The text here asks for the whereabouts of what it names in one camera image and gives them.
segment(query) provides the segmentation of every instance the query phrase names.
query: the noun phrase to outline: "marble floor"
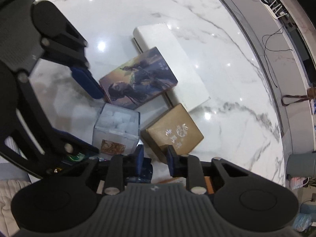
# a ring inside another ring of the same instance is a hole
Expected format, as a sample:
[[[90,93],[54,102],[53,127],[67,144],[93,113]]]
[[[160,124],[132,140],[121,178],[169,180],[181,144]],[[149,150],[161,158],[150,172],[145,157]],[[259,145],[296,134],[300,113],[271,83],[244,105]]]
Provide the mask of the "marble floor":
[[[279,123],[269,86],[243,32],[219,0],[50,0],[88,41],[96,80],[138,55],[135,27],[168,24],[211,99],[190,112],[204,135],[192,151],[203,161],[220,156],[284,185]],[[64,66],[40,61],[31,83],[51,124],[91,143],[102,101],[91,99]],[[143,105],[142,127],[167,110],[160,96]],[[153,158],[153,182],[169,178]]]

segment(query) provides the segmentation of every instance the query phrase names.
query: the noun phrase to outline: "cardboard box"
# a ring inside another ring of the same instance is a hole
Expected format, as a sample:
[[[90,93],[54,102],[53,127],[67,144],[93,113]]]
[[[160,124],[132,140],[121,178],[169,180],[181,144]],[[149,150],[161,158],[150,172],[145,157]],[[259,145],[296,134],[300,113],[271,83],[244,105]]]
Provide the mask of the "cardboard box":
[[[188,154],[204,138],[182,104],[152,122],[141,132],[141,136],[165,164],[167,159],[164,150],[168,145],[172,145],[179,155]]]

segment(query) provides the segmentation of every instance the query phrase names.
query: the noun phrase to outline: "black cable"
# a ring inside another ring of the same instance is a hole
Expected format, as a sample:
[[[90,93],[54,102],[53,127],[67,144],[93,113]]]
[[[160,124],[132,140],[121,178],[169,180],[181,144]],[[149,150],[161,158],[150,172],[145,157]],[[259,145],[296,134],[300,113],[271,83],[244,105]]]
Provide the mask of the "black cable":
[[[265,62],[267,63],[268,71],[269,71],[270,77],[271,77],[271,79],[272,79],[272,82],[273,82],[273,84],[275,85],[276,88],[278,88],[278,86],[275,84],[275,82],[274,82],[274,80],[273,80],[273,78],[272,78],[272,75],[271,75],[271,72],[270,72],[270,67],[269,67],[267,58],[266,58],[266,56],[265,56],[265,51],[266,51],[266,50],[271,51],[271,52],[292,51],[292,49],[274,51],[274,50],[270,50],[270,49],[267,48],[267,42],[268,42],[269,38],[272,37],[273,35],[283,34],[283,28],[284,28],[284,26],[282,25],[282,27],[279,28],[279,29],[278,29],[276,32],[274,32],[273,34],[271,34],[271,35],[264,35],[264,36],[261,38],[262,44],[264,45],[263,56],[264,56]],[[266,36],[269,36],[269,37],[267,38],[267,40],[266,40],[265,43],[264,43],[263,38],[266,37]]]

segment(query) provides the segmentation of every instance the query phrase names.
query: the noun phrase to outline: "white box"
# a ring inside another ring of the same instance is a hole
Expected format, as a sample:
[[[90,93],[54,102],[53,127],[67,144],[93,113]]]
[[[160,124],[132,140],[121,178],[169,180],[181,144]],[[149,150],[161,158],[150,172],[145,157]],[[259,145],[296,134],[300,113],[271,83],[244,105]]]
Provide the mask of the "white box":
[[[176,76],[178,84],[167,92],[174,106],[182,103],[189,112],[210,98],[202,79],[165,23],[137,27],[133,35],[141,52],[157,47]]]
[[[112,143],[124,147],[120,154],[128,155],[135,151],[139,137],[140,113],[106,103],[94,125],[92,145],[102,158],[110,160]]]

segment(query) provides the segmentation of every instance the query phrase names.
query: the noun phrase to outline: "metal screw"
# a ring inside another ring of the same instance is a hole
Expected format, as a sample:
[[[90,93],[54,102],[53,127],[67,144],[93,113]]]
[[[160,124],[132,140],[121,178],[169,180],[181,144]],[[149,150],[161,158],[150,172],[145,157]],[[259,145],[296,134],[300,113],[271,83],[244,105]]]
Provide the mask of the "metal screw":
[[[21,72],[18,74],[18,80],[22,83],[27,83],[28,82],[28,76],[26,75],[25,72]]]
[[[42,45],[49,46],[49,40],[47,38],[43,38],[41,41]]]
[[[66,143],[65,144],[65,151],[72,154],[74,152],[74,148],[72,147],[72,145],[70,143]]]
[[[206,193],[206,189],[204,187],[201,187],[201,186],[195,186],[191,189],[191,192],[194,194],[202,195],[202,194]]]
[[[120,193],[120,190],[116,187],[107,187],[105,190],[104,190],[104,193],[107,194],[107,195],[117,195]]]

